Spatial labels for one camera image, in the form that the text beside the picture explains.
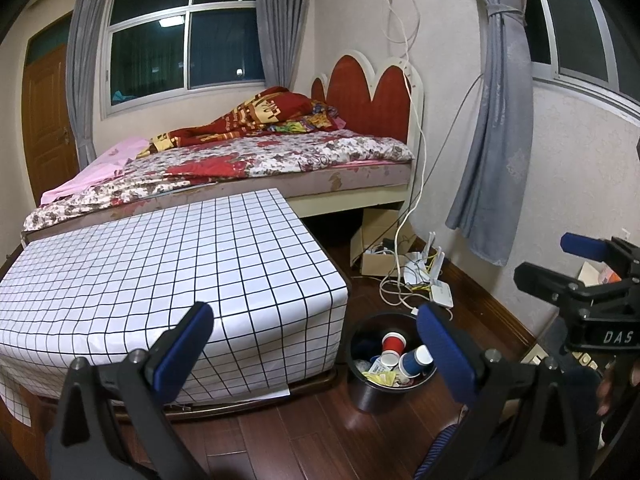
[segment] headboard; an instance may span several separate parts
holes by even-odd
[[[403,74],[409,83],[414,110]],[[402,140],[415,153],[424,88],[420,75],[405,60],[391,57],[375,72],[364,54],[348,50],[338,58],[329,79],[324,74],[314,79],[311,97],[335,106],[348,129]]]

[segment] wooden door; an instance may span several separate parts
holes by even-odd
[[[22,141],[33,198],[78,174],[65,98],[66,45],[27,65],[22,76]]]

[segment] window frame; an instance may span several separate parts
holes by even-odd
[[[123,22],[110,25],[111,12],[113,10],[114,0],[107,0],[106,12],[102,20],[102,39],[100,53],[100,114],[103,119],[119,114],[121,112],[130,111],[137,108],[143,108],[151,104],[165,100],[176,100],[179,98],[191,97],[203,92],[220,92],[220,91],[239,91],[243,89],[264,89],[264,79],[251,79],[238,82],[213,83],[195,88],[189,88],[189,54],[191,42],[191,14],[201,10],[216,9],[255,9],[255,1],[242,2],[211,2],[206,4],[192,4],[193,0],[189,0],[186,6],[173,7],[171,9],[157,10],[149,14],[143,14],[135,18],[130,18]],[[111,45],[113,35],[116,32],[125,30],[126,28],[142,25],[143,23],[154,22],[161,18],[169,18],[171,16],[184,15],[184,47],[183,47],[183,86],[164,92],[158,92],[142,96],[131,101],[125,101],[116,105],[111,104]]]
[[[594,100],[597,104],[604,105],[605,108],[610,111],[622,112],[623,117],[628,118],[631,116],[634,122],[640,121],[640,103],[631,96],[620,93],[616,53],[609,31],[609,25],[607,25],[607,20],[599,1],[590,0],[590,3],[602,39],[609,82],[566,68],[563,68],[561,72],[551,8],[548,0],[540,0],[540,3],[542,4],[542,11],[545,17],[551,64],[532,61],[534,81],[553,84],[565,90],[579,92],[589,100]]]

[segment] window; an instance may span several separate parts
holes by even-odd
[[[264,81],[255,0],[113,0],[106,46],[107,113]]]
[[[640,116],[640,63],[597,0],[527,0],[534,78]]]
[[[71,13],[60,18],[31,38],[27,46],[27,57],[24,64],[31,64],[60,45],[66,44],[69,38],[70,26]]]

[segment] curtain tie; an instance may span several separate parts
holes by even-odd
[[[486,13],[489,18],[494,14],[504,14],[506,16],[511,16],[514,20],[517,20],[520,23],[524,23],[524,12],[505,4],[488,4],[486,6]]]

